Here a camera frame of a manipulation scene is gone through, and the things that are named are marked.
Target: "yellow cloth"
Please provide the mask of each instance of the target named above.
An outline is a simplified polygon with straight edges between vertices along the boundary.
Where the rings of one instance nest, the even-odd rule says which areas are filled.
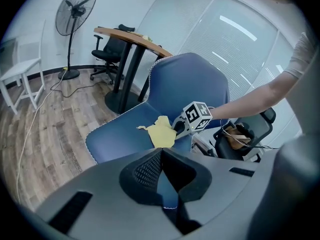
[[[138,129],[148,131],[155,148],[171,148],[175,144],[177,132],[171,129],[169,119],[166,115],[160,115],[149,127],[139,126]]]

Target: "fan base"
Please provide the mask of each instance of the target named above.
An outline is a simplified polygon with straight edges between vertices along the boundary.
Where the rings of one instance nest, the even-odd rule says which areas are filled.
[[[70,80],[70,79],[74,79],[77,78],[80,75],[79,70],[77,69],[69,69],[65,75],[64,75],[65,71],[61,71],[58,74],[58,78],[61,79],[63,77],[63,80]]]

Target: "wooden floor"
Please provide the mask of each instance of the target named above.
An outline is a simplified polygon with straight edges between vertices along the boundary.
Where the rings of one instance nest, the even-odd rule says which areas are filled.
[[[63,81],[57,90],[62,90],[67,96],[78,87],[100,81],[109,82],[106,74],[97,75],[94,81],[90,81],[91,71],[80,70],[78,78]],[[44,78],[46,90],[41,95],[39,105],[50,92],[50,87],[59,81],[56,73]],[[35,92],[41,86],[40,78],[31,80],[30,86]],[[95,165],[87,151],[85,139],[92,130],[117,116],[106,107],[104,101],[106,93],[112,89],[113,85],[98,83],[94,87],[79,89],[69,98],[54,91],[46,99],[35,118],[21,161],[18,188],[24,206],[34,211],[53,191]],[[131,90],[139,93],[134,86]],[[9,89],[12,101],[17,99],[21,91],[22,87],[17,86]],[[15,200],[18,199],[18,160],[35,115],[29,99],[23,99],[17,110],[18,115],[14,115],[0,95],[0,173]]]

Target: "white sleeve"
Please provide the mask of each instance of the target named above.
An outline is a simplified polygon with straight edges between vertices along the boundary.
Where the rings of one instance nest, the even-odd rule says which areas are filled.
[[[315,55],[316,48],[306,33],[302,33],[299,41],[295,45],[293,55],[288,67],[284,70],[293,76],[300,78]]]

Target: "white chair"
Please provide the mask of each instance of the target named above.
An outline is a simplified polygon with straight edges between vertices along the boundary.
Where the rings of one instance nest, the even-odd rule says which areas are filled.
[[[44,74],[41,65],[41,44],[44,33],[45,22],[38,27],[30,29],[27,34],[22,34],[16,37],[16,58],[17,63],[8,69],[0,76],[0,90],[8,107],[11,107],[13,112],[17,115],[17,107],[19,102],[24,98],[30,98],[34,109],[37,109],[37,101],[43,90],[46,89]],[[42,85],[37,92],[31,92],[27,73],[35,65],[39,64],[40,77]],[[14,78],[18,86],[21,86],[20,78],[22,79],[23,91],[18,97],[15,104],[13,104],[4,81]]]

